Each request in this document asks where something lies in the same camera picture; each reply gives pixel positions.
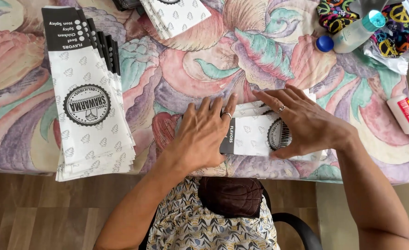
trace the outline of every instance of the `chair armrest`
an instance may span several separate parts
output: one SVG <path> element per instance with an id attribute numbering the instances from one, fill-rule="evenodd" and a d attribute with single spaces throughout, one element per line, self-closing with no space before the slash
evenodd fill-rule
<path id="1" fill-rule="evenodd" d="M 305 250 L 323 250 L 322 244 L 312 229 L 297 216 L 290 213 L 274 213 L 272 220 L 274 222 L 286 222 L 290 224 L 300 235 Z"/>

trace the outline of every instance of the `person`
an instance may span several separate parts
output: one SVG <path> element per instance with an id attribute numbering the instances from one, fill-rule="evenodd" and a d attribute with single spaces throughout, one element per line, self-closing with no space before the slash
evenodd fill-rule
<path id="1" fill-rule="evenodd" d="M 287 159 L 325 149 L 337 153 L 348 206 L 357 224 L 360 250 L 409 250 L 409 220 L 395 190 L 366 152 L 357 129 L 333 116 L 291 85 L 253 94 L 287 124 L 292 142 L 271 153 Z M 235 110 L 232 94 L 224 111 Z M 110 214 L 96 250 L 279 249 L 271 213 L 261 203 L 260 218 L 225 219 L 203 208 L 197 179 L 187 177 L 225 160 L 219 146 L 231 116 L 223 100 L 189 104 L 175 139 L 152 169 Z M 147 242 L 142 242 L 152 223 Z"/>

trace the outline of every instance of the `floral tablecloth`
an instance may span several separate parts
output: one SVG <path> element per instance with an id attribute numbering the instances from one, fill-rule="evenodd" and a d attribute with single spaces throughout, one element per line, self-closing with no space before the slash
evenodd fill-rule
<path id="1" fill-rule="evenodd" d="M 145 14 L 119 12 L 110 0 L 0 0 L 0 171 L 57 169 L 61 136 L 41 16 L 41 7 L 53 4 L 83 8 L 118 41 L 126 119 L 137 145 L 132 173 L 150 169 L 189 102 L 232 92 L 240 103 L 251 102 L 252 89 L 288 83 L 310 88 L 319 105 L 357 127 L 392 183 L 409 182 L 409 137 L 385 104 L 408 94 L 404 76 L 353 53 L 315 51 L 314 39 L 324 32 L 317 1 L 202 2 L 212 17 L 161 40 Z M 321 162 L 229 155 L 194 174 L 341 181 L 334 150 Z"/>

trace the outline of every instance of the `hand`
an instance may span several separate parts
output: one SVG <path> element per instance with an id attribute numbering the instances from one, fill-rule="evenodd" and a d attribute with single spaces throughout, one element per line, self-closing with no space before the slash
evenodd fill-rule
<path id="1" fill-rule="evenodd" d="M 174 159 L 174 165 L 183 168 L 187 173 L 200 169 L 217 167 L 224 162 L 225 157 L 220 154 L 220 144 L 228 133 L 230 116 L 220 111 L 223 100 L 205 97 L 198 110 L 193 103 L 188 105 L 175 139 L 169 143 L 162 156 Z M 232 94 L 225 112 L 234 113 L 237 95 Z"/>
<path id="2" fill-rule="evenodd" d="M 286 84 L 284 89 L 252 93 L 275 112 L 285 105 L 280 116 L 290 130 L 292 142 L 272 152 L 273 157 L 288 159 L 319 150 L 344 150 L 358 138 L 354 126 L 328 113 L 294 86 Z"/>

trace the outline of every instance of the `silver ring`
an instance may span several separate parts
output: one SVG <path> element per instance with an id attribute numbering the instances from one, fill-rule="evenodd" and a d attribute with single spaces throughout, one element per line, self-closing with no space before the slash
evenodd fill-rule
<path id="1" fill-rule="evenodd" d="M 228 116 L 229 116 L 229 118 L 230 118 L 230 119 L 232 119 L 231 114 L 229 114 L 228 112 L 224 111 L 224 112 L 223 112 L 223 114 L 221 114 L 221 115 L 223 116 L 224 114 L 228 115 Z"/>
<path id="2" fill-rule="evenodd" d="M 280 108 L 279 108 L 279 111 L 277 111 L 277 113 L 280 113 L 281 111 L 283 111 L 285 109 L 285 107 L 286 107 L 285 105 L 281 105 Z"/>

